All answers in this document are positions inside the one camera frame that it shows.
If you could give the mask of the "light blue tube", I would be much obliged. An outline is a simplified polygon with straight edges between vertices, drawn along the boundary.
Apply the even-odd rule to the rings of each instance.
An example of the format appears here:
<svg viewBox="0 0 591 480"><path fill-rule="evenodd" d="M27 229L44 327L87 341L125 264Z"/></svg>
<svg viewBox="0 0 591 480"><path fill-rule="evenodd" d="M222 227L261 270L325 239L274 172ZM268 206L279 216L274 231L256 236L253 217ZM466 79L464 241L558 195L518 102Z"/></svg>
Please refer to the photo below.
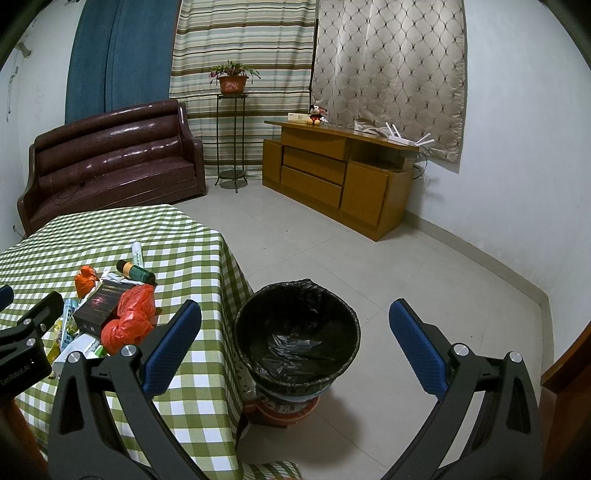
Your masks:
<svg viewBox="0 0 591 480"><path fill-rule="evenodd" d="M74 313L79 306L79 301L75 298L66 299L64 301L62 324L60 334L58 336L59 347L61 351L75 339L78 333L78 327L74 320Z"/></svg>

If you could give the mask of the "black metal plant stand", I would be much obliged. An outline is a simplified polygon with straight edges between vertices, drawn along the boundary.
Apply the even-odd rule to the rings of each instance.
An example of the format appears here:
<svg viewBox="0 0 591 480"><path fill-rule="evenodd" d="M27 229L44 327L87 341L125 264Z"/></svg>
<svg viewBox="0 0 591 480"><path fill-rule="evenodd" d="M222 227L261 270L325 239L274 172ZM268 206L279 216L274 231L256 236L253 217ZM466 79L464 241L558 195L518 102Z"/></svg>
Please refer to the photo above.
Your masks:
<svg viewBox="0 0 591 480"><path fill-rule="evenodd" d="M215 186L230 182L233 190L238 192L238 182L247 184L245 165L245 93L217 94L215 105L215 153L216 180ZM221 165L221 102L228 100L233 103L231 111L231 166L223 169Z"/></svg>

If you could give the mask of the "grey white wrapper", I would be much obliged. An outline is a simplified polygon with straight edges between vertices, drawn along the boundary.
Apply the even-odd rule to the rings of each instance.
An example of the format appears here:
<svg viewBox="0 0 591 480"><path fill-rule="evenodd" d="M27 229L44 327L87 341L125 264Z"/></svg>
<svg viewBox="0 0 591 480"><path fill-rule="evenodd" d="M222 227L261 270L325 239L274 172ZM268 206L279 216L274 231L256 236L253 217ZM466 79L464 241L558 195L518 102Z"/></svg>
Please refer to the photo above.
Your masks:
<svg viewBox="0 0 591 480"><path fill-rule="evenodd" d="M105 267L100 275L100 281L106 282L110 281L117 284L126 284L126 285L137 285L136 281L129 280L122 276L119 272L115 271L112 272L109 267Z"/></svg>

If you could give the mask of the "white green snack wrapper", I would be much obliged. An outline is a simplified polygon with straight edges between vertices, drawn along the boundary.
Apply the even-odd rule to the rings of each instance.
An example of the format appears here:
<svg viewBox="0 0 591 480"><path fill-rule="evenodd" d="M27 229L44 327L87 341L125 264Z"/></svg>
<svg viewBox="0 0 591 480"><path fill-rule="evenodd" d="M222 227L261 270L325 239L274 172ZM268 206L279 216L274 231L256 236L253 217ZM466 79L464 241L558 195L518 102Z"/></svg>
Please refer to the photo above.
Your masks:
<svg viewBox="0 0 591 480"><path fill-rule="evenodd" d="M108 355L98 338L86 333L80 334L54 360L52 370L56 376L61 375L68 356L75 351L81 352L86 359L104 358Z"/></svg>

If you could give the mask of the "beige diamond pattern curtain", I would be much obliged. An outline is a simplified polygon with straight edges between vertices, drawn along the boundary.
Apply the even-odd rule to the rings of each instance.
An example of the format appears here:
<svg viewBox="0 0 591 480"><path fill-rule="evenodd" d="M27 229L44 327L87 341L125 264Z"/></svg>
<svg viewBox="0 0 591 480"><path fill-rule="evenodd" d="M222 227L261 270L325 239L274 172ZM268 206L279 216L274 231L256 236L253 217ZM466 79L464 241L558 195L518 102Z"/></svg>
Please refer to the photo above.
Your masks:
<svg viewBox="0 0 591 480"><path fill-rule="evenodd" d="M461 159L467 108L461 1L322 1L311 103L329 121L396 130L428 158Z"/></svg>

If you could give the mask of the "potted plant terracotta pot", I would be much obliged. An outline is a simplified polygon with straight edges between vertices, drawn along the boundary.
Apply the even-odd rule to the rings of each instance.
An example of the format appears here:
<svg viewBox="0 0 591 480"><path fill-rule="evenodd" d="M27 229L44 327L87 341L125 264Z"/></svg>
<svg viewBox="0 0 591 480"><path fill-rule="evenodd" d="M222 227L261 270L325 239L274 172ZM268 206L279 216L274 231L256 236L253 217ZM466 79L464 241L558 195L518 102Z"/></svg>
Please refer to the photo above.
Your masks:
<svg viewBox="0 0 591 480"><path fill-rule="evenodd" d="M214 66L208 76L211 83L217 82L219 84L221 95L224 96L242 95L245 93L247 80L260 78L259 71L256 69L231 60Z"/></svg>

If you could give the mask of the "white toothpaste tube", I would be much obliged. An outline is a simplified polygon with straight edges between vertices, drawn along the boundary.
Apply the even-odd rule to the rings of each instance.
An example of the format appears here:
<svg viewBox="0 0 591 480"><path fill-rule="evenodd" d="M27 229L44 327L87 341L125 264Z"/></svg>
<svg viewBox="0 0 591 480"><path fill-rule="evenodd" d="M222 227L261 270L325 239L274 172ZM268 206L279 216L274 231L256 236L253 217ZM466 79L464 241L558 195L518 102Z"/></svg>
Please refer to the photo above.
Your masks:
<svg viewBox="0 0 591 480"><path fill-rule="evenodd" d="M131 244L131 256L132 256L132 264L142 268L144 266L143 262L143 255L142 255L142 246L139 241L134 241Z"/></svg>

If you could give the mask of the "green glass bottle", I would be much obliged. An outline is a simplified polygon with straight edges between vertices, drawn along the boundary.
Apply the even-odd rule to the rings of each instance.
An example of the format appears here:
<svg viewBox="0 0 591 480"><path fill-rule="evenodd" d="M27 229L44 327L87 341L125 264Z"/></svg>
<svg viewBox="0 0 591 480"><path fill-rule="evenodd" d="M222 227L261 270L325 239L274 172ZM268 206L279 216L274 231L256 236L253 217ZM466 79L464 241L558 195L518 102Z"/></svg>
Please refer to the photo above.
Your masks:
<svg viewBox="0 0 591 480"><path fill-rule="evenodd" d="M156 286L155 275L143 267L125 260L119 260L116 264L116 269L129 280Z"/></svg>

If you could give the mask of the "wooden chair edge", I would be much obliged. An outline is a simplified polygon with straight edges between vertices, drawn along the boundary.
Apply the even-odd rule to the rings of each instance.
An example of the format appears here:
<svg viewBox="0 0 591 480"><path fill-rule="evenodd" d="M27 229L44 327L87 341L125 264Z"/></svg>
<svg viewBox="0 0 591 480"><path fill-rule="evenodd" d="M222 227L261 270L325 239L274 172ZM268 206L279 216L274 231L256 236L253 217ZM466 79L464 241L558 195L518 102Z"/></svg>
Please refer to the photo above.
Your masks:
<svg viewBox="0 0 591 480"><path fill-rule="evenodd" d="M540 415L545 479L590 477L590 328L543 374Z"/></svg>

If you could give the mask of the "dark red leather sofa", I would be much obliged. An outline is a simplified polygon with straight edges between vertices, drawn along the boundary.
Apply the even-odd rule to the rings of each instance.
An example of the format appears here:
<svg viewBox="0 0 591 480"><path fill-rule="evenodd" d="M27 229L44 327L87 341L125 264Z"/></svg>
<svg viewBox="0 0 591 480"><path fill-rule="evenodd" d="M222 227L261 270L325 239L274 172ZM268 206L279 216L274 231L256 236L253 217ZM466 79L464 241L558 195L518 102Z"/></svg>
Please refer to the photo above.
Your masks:
<svg viewBox="0 0 591 480"><path fill-rule="evenodd" d="M29 147L17 209L26 235L66 214L204 195L204 146L168 99L65 124Z"/></svg>

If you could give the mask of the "blue curtain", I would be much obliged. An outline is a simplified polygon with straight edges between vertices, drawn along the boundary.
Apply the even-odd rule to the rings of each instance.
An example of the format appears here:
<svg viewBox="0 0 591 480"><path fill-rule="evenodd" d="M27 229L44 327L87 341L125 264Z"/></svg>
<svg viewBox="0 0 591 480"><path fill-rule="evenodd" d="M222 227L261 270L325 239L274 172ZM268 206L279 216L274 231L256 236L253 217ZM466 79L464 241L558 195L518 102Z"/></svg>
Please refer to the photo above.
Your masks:
<svg viewBox="0 0 591 480"><path fill-rule="evenodd" d="M169 98L181 3L87 1L70 56L65 122Z"/></svg>

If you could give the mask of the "black lined trash bin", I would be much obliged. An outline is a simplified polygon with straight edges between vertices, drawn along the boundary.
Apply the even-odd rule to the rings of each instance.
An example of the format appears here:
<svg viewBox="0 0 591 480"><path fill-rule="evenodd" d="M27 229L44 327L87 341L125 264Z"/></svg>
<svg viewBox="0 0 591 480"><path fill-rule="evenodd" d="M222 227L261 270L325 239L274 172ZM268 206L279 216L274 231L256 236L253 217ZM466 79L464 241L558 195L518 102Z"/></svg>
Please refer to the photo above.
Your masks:
<svg viewBox="0 0 591 480"><path fill-rule="evenodd" d="M256 392L250 416L287 428L353 363L361 325L345 300L307 278L259 289L236 314L233 337Z"/></svg>

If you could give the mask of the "green checkered tablecloth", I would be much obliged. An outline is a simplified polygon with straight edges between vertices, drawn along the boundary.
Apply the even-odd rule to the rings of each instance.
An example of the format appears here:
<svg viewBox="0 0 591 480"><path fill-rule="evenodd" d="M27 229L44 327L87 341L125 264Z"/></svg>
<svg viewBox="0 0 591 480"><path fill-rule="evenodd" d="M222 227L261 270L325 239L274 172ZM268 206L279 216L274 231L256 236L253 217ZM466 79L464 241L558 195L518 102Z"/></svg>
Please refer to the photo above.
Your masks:
<svg viewBox="0 0 591 480"><path fill-rule="evenodd" d="M252 288L221 233L169 205L63 215L1 254L1 282L14 301L1 313L10 328L52 291L75 295L85 265L113 272L139 242L156 276L157 321L166 323L186 300L201 310L201 327L157 410L191 459L211 479L298 479L290 461L246 464L238 459L238 424L249 381L232 338L238 310Z"/></svg>

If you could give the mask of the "red plastic bag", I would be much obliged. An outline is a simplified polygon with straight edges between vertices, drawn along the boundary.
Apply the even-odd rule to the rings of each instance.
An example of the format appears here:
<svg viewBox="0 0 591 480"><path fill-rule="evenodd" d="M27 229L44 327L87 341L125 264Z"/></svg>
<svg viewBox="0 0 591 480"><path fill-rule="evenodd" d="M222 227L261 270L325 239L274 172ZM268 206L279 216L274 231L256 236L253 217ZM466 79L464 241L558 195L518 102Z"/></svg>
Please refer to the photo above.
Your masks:
<svg viewBox="0 0 591 480"><path fill-rule="evenodd" d="M139 345L153 329L155 312L153 286L126 290L117 303L115 317L101 330L100 341L107 353L115 355L125 345Z"/></svg>

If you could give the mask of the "cream box on cabinet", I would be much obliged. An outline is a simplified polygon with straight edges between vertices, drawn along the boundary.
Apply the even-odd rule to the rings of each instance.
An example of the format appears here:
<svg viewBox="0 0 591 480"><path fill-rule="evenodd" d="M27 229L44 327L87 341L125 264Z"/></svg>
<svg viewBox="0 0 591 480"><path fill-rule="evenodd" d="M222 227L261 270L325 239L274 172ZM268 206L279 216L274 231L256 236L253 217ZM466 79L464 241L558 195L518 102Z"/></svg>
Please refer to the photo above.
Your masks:
<svg viewBox="0 0 591 480"><path fill-rule="evenodd" d="M307 124L311 121L311 117L305 113L290 112L287 114L287 121Z"/></svg>

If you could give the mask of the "small orange plastic bag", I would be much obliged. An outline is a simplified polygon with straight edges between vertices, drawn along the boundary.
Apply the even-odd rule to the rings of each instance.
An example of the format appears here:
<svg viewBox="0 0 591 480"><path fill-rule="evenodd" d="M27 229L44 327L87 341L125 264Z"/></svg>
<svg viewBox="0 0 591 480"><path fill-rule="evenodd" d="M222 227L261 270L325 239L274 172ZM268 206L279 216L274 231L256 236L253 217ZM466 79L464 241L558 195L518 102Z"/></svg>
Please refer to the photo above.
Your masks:
<svg viewBox="0 0 591 480"><path fill-rule="evenodd" d="M90 293L98 282L98 276L95 269L90 265L82 266L74 278L76 295L83 299Z"/></svg>

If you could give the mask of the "wooden TV cabinet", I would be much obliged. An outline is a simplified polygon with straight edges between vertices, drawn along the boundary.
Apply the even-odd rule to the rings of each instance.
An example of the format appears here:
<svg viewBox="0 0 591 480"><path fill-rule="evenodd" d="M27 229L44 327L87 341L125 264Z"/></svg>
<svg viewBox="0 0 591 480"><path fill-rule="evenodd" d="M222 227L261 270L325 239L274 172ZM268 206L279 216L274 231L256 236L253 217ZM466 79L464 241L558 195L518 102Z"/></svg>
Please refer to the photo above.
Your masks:
<svg viewBox="0 0 591 480"><path fill-rule="evenodd" d="M403 222L420 150L342 127L270 123L263 185L374 241Z"/></svg>

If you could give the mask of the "striped curtain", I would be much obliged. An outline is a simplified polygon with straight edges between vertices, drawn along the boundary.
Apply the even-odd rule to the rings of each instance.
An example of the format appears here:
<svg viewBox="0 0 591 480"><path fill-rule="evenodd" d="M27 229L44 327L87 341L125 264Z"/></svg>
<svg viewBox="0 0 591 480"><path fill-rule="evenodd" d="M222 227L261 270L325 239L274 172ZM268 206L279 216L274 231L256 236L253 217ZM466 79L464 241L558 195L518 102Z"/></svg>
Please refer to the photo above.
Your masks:
<svg viewBox="0 0 591 480"><path fill-rule="evenodd" d="M274 122L308 110L314 1L184 1L172 51L170 97L204 147L207 177L262 169Z"/></svg>

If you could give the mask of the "small plush toy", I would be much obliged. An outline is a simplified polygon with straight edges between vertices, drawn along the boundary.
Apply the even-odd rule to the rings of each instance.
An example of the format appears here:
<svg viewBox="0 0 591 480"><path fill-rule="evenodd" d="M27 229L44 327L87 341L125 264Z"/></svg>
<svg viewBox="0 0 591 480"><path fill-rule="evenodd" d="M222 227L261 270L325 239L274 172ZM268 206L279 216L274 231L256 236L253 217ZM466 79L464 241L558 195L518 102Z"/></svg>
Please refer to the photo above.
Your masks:
<svg viewBox="0 0 591 480"><path fill-rule="evenodd" d="M308 113L308 124L310 125L321 125L327 123L328 110L322 106L311 105L310 113Z"/></svg>

